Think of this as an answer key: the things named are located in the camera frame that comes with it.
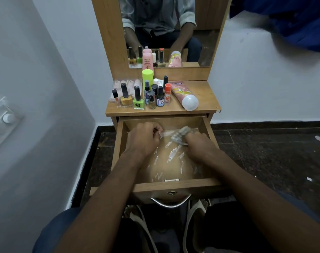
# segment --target wooden mirror frame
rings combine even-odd
[[[119,0],[92,0],[92,4],[113,79],[142,78],[141,68],[129,68],[128,66]],[[220,36],[229,13],[230,4],[231,0],[228,0],[228,5],[224,13],[220,33],[216,41],[216,47],[209,67],[155,67],[154,77],[163,78],[164,75],[168,75],[170,80],[207,80],[213,65]]]

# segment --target pink bottle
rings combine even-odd
[[[150,69],[154,72],[152,52],[144,52],[142,54],[142,70]]]
[[[152,53],[152,50],[148,48],[148,46],[145,46],[143,49],[142,53],[144,54],[145,52]]]

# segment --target person's left hand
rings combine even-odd
[[[155,122],[139,123],[128,132],[126,151],[135,151],[145,158],[160,144],[160,132],[162,127]]]

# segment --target drawer handle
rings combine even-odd
[[[180,205],[184,204],[189,199],[189,197],[191,197],[191,194],[188,195],[182,202],[180,202],[176,205],[166,205],[166,204],[159,202],[157,199],[154,199],[154,198],[151,198],[151,200],[154,201],[155,203],[159,204],[160,206],[165,207],[165,208],[176,208],[176,207],[179,207]]]

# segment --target open drawer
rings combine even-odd
[[[201,133],[205,133],[218,147],[206,115],[120,117],[112,169],[121,153],[125,150],[127,133],[137,126],[138,123],[147,121],[160,124],[165,134],[184,126],[198,129]],[[190,163],[192,161],[187,156],[185,156],[184,167],[181,166],[182,159],[179,159],[180,153],[177,153],[176,157],[169,163],[168,153],[173,150],[176,143],[173,142],[170,147],[165,148],[168,140],[170,140],[170,136],[161,139],[158,147],[158,156],[160,158],[156,161],[157,165],[153,165],[154,159],[156,159],[155,155],[145,160],[137,175],[136,184],[130,195],[128,204],[152,203],[152,198],[161,202],[179,202],[189,195],[191,195],[191,199],[213,198],[225,191],[226,188],[221,185],[220,181],[215,178],[213,172],[208,167],[195,166],[194,163]]]

